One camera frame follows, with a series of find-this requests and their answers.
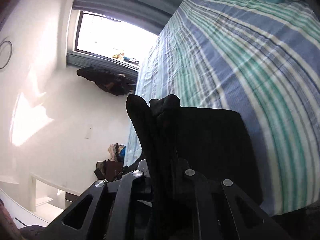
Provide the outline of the dark brown drawer cabinet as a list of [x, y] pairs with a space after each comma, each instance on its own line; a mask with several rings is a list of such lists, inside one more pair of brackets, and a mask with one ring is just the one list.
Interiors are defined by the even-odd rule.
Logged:
[[123, 163], [105, 160], [99, 161], [95, 165], [94, 174], [97, 179], [105, 179], [108, 182], [118, 180], [121, 177], [121, 171], [123, 169]]

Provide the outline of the dark bags hanging on wall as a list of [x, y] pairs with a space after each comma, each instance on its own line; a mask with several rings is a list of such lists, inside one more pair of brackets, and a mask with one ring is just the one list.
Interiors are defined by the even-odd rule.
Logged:
[[85, 67], [76, 71], [77, 76], [83, 77], [96, 84], [101, 90], [115, 96], [127, 95], [136, 90], [136, 82], [125, 74], [113, 73], [101, 67]]

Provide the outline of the black pants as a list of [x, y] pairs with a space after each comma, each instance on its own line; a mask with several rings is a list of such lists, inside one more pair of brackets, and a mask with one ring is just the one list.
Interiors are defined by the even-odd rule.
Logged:
[[262, 202], [257, 161], [239, 113], [182, 107], [175, 95], [146, 102], [131, 94], [126, 110], [152, 181], [154, 200], [146, 239], [188, 239], [187, 194], [176, 185], [181, 160], [209, 180], [234, 181], [257, 204]]

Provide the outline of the blue window curtain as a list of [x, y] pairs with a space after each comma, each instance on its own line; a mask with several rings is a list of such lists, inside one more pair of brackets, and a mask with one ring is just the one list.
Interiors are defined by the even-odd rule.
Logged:
[[183, 0], [74, 0], [72, 8], [120, 20], [159, 35]]

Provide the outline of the colourful clothes on cabinet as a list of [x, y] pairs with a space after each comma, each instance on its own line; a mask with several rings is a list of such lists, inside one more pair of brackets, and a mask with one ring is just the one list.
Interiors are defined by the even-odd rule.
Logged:
[[125, 158], [126, 146], [116, 143], [111, 144], [108, 148], [110, 154], [110, 160], [122, 163]]

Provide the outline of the striped blue green bed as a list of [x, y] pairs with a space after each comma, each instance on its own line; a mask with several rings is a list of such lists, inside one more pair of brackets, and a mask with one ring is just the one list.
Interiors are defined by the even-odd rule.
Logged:
[[240, 113], [268, 214], [319, 201], [319, 20], [306, 1], [183, 0], [136, 94]]

